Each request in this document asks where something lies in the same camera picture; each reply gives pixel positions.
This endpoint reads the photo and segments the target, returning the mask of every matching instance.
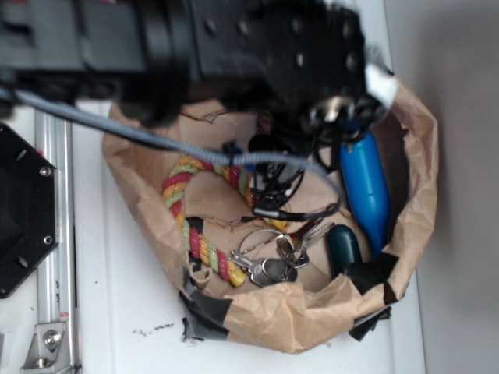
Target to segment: wire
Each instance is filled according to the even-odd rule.
[[[134,143],[140,143],[145,146],[150,146],[160,150],[177,150],[179,152],[188,154],[200,160],[210,162],[212,164],[220,164],[229,166],[230,164],[236,166],[245,166],[248,164],[268,164],[268,163],[285,163],[293,164],[298,168],[302,168],[313,172],[318,175],[333,191],[338,195],[338,201],[331,210],[319,213],[288,213],[284,211],[266,211],[258,210],[255,208],[254,213],[259,212],[259,215],[270,218],[277,218],[276,213],[282,217],[283,214],[287,217],[294,217],[294,221],[307,221],[309,219],[316,219],[316,217],[326,217],[336,213],[344,199],[343,191],[331,180],[319,164],[309,162],[304,157],[298,157],[290,154],[278,152],[252,152],[242,153],[229,156],[227,154],[217,152],[214,150],[206,150],[199,148],[192,144],[184,143],[172,138],[160,136],[154,132],[146,129],[139,129],[122,122],[110,118],[104,118],[99,115],[92,115],[65,103],[55,103],[47,101],[44,98],[25,90],[9,90],[0,86],[0,100],[8,102],[19,102],[21,104],[29,105],[37,110],[44,111],[55,117],[63,118],[71,122],[77,122],[81,125],[108,132],[122,138],[128,139]]]

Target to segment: white wall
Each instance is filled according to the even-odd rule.
[[[441,124],[439,207],[418,268],[426,367],[499,372],[499,1],[385,0],[395,72]]]

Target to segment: white surface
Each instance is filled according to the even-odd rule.
[[[75,127],[74,141],[84,373],[220,372],[233,365],[245,372],[324,372],[330,365],[341,373],[424,373],[416,280],[394,306],[393,319],[362,343],[345,333],[301,355],[284,355],[228,342],[182,342],[178,296],[119,194],[101,156],[101,134]],[[165,324],[173,326],[155,329]]]
[[[499,372],[499,2],[386,0],[394,69],[441,123],[437,226],[418,268],[429,374]]]
[[[28,143],[34,143],[34,111],[18,108],[14,116],[6,120],[12,128]],[[38,323],[37,314],[37,272],[5,300],[0,300],[0,335],[4,335],[0,351],[0,373],[19,372],[24,365],[34,325]]]

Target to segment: paper bag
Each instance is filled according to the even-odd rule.
[[[244,148],[255,134],[257,123],[266,119],[257,114],[224,113],[218,104],[213,111],[209,109],[206,104],[188,107],[175,124],[156,131],[210,149],[220,149],[231,140]],[[117,106],[111,109],[111,117],[140,125],[125,118]],[[297,353],[351,329],[357,319],[403,297],[434,229],[437,123],[401,83],[391,114],[374,134],[392,208],[390,241],[383,253],[370,260],[369,242],[345,204],[328,220],[353,229],[364,264],[350,266],[332,280],[325,243],[319,243],[309,250],[310,264],[299,271],[295,283],[265,288],[249,280],[234,288],[206,267],[197,270],[189,263],[182,233],[161,198],[162,183],[182,155],[114,136],[104,138],[104,155],[122,196],[169,279],[179,289],[187,334]],[[332,178],[342,183],[338,174]],[[320,179],[307,174],[285,209],[317,211],[335,200]],[[203,234],[227,255],[239,247],[245,235],[266,225],[261,220],[235,224],[241,217],[250,216],[251,209],[229,183],[211,171],[199,172],[190,180],[184,206],[187,217],[203,219]],[[299,225],[291,225],[288,231]],[[267,252],[258,256],[277,255]]]

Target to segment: multicolored rope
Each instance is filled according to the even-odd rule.
[[[244,271],[229,260],[222,251],[217,250],[197,229],[189,226],[186,213],[182,208],[186,183],[200,170],[212,170],[221,175],[232,187],[239,191],[249,206],[253,206],[253,191],[250,188],[251,177],[244,169],[236,166],[227,168],[200,161],[191,156],[184,156],[177,160],[173,170],[168,175],[168,179],[163,184],[165,205],[170,209],[177,221],[177,225],[182,230],[187,249],[195,259],[200,259],[215,273],[218,273],[222,279],[229,281],[235,287],[239,287],[246,280]],[[285,221],[268,219],[266,221],[280,230],[284,230],[287,226]]]

